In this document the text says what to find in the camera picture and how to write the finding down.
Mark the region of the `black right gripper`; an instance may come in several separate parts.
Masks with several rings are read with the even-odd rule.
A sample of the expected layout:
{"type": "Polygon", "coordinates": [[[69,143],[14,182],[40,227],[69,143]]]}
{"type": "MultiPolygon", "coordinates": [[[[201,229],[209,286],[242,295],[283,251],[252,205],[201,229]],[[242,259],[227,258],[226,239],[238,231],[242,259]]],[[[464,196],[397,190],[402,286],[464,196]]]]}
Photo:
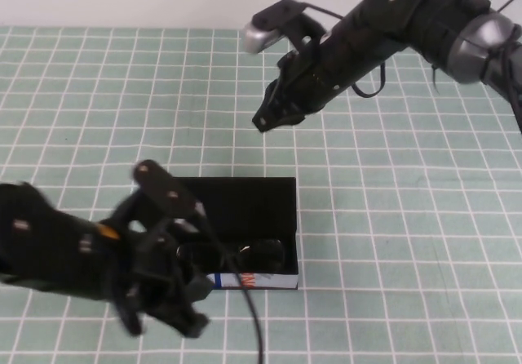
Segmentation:
{"type": "Polygon", "coordinates": [[[325,28],[310,16],[299,14],[287,20],[279,31],[293,48],[277,61],[279,75],[267,87],[252,117],[254,127],[261,133],[297,126],[332,99],[333,87],[322,68],[326,59],[325,28]]]}

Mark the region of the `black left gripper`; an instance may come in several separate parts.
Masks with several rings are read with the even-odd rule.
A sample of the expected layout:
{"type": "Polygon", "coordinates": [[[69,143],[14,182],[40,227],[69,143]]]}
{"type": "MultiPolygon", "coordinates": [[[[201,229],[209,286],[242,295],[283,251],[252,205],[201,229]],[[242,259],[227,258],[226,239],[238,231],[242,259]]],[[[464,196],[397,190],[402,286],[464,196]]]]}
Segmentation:
{"type": "Polygon", "coordinates": [[[105,289],[131,335],[144,332],[143,314],[184,338],[200,338],[210,323],[205,314],[192,313],[191,300],[206,299],[214,283],[205,275],[190,279],[192,270],[180,264],[178,243],[168,232],[172,222],[142,192],[101,221],[101,233],[111,243],[105,289]]]}

